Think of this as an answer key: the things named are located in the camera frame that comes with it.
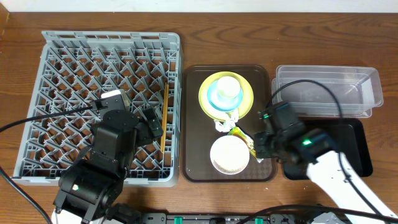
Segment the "white paper tissue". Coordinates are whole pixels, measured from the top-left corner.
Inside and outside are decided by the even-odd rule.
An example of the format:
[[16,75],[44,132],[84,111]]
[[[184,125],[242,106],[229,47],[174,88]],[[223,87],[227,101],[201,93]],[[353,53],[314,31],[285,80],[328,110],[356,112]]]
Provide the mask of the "white paper tissue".
[[236,127],[239,120],[239,110],[236,108],[233,111],[223,113],[224,121],[214,119],[215,129],[221,133],[228,133]]

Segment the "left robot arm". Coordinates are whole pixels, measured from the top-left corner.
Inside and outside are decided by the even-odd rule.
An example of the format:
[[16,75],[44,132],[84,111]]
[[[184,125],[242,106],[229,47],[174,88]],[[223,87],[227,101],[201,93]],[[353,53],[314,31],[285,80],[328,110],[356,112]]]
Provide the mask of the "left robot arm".
[[163,135],[153,108],[138,118],[127,110],[109,110],[93,125],[93,142],[62,172],[54,200],[56,214],[69,213],[80,223],[106,215],[123,190],[138,147]]

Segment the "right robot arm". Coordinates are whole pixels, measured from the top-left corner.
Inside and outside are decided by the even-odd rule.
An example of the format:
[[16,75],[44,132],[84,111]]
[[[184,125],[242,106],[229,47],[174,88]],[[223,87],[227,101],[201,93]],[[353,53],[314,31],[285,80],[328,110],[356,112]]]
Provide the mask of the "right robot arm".
[[336,204],[324,211],[342,213],[351,223],[397,223],[397,215],[364,183],[326,131],[308,129],[288,103],[258,115],[265,130],[254,135],[256,156],[304,167],[307,177]]

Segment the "white paper bowl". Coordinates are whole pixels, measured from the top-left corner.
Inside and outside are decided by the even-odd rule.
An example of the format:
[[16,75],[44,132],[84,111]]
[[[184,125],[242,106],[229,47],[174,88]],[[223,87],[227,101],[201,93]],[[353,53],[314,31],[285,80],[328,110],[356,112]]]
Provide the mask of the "white paper bowl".
[[249,160],[248,146],[242,139],[233,135],[218,138],[210,149],[210,161],[222,174],[235,175],[242,172]]

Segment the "yellow green snack wrapper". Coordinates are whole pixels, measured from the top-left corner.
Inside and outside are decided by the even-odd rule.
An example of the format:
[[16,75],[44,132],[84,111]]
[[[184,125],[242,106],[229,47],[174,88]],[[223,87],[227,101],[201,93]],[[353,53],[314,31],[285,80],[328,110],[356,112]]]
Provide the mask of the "yellow green snack wrapper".
[[241,140],[243,140],[245,142],[245,144],[247,145],[250,154],[257,160],[257,162],[261,163],[263,161],[263,159],[259,159],[256,156],[256,150],[254,148],[253,138],[250,137],[250,135],[246,134],[240,127],[236,126],[236,127],[232,128],[229,131],[228,136],[236,136],[236,137],[240,138]]

